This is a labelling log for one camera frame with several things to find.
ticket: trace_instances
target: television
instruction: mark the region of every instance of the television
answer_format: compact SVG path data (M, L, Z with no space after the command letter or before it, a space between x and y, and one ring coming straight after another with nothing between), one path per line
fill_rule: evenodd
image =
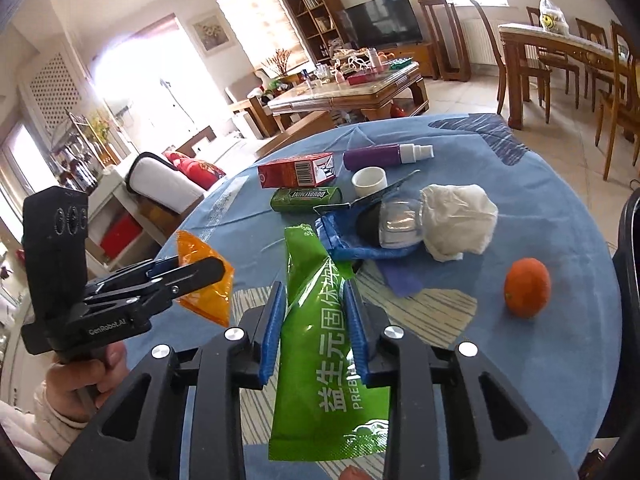
M340 20L355 48L422 41L409 0L371 0L342 10Z

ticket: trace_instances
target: wooden bookshelf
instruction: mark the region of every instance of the wooden bookshelf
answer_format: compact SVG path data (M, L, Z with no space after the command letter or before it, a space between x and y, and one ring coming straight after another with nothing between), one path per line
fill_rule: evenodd
M316 64L329 62L329 41L349 38L338 16L344 6L340 0L284 0L298 33Z

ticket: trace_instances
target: barcode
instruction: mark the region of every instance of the barcode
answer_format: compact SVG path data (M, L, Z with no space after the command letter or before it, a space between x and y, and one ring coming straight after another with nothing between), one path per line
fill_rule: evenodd
M299 186L312 186L314 184L314 176L311 173L311 161L299 160L294 162L296 168L296 179Z

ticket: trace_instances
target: camera lens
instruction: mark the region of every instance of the camera lens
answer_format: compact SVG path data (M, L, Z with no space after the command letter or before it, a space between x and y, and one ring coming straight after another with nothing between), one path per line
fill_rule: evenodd
M65 230L65 222L66 222L66 220L65 220L65 212L62 211L61 208L59 208L56 211L56 218L54 220L54 228L55 228L57 234L61 235L64 232L64 230Z
M76 234L78 232L78 209L76 206L69 208L69 213L66 215L66 224L69 228L69 234Z
M80 210L80 228L83 231L86 229L86 209L84 207Z

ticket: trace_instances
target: white cup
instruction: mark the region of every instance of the white cup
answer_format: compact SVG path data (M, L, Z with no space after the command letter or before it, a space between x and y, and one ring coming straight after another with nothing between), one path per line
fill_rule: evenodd
M381 189L385 189L387 186L386 173L382 168L376 168L374 166L362 168L351 177L351 183L356 189L356 195L363 198Z

